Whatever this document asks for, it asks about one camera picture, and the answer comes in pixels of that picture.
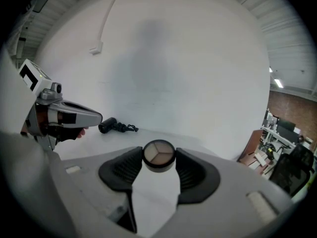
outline brick wall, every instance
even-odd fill
[[[296,124],[303,136],[311,138],[312,149],[317,146],[317,102],[298,96],[269,92],[268,104],[270,112]]]

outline office chair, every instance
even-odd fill
[[[309,181],[313,162],[313,153],[298,144],[290,154],[281,154],[269,180],[293,197]]]

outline light strip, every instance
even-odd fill
[[[278,85],[279,88],[284,88],[281,81],[279,79],[275,79],[276,84]]]

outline ceiling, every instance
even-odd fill
[[[61,16],[80,0],[47,0],[23,26],[26,38],[21,61],[34,60],[37,48]],[[257,18],[264,33],[273,91],[317,101],[317,60],[314,43],[300,17],[286,0],[236,0]],[[278,88],[274,78],[284,88]]]

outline camera lens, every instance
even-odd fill
[[[154,140],[148,143],[142,152],[142,158],[147,168],[153,172],[169,170],[176,154],[173,145],[165,140]]]
[[[57,93],[60,93],[61,92],[61,85],[58,85],[57,86]]]

